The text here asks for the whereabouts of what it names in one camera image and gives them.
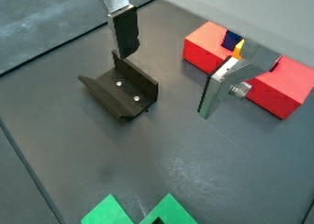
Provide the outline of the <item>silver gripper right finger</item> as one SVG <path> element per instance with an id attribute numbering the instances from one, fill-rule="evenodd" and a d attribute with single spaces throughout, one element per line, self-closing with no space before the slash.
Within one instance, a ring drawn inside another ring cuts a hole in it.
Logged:
<path id="1" fill-rule="evenodd" d="M 269 72 L 281 57 L 253 40 L 246 40 L 241 55 L 241 60 L 229 56 L 208 77 L 198 108 L 202 118 L 210 117 L 229 95 L 240 99 L 248 96 L 252 89 L 248 80 Z"/>

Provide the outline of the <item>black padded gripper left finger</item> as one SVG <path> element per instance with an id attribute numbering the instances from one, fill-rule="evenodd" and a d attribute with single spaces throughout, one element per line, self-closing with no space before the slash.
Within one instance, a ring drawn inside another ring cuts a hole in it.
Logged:
<path id="1" fill-rule="evenodd" d="M 109 10 L 109 25 L 122 59 L 141 47 L 137 6 L 129 0 L 99 0 Z"/>

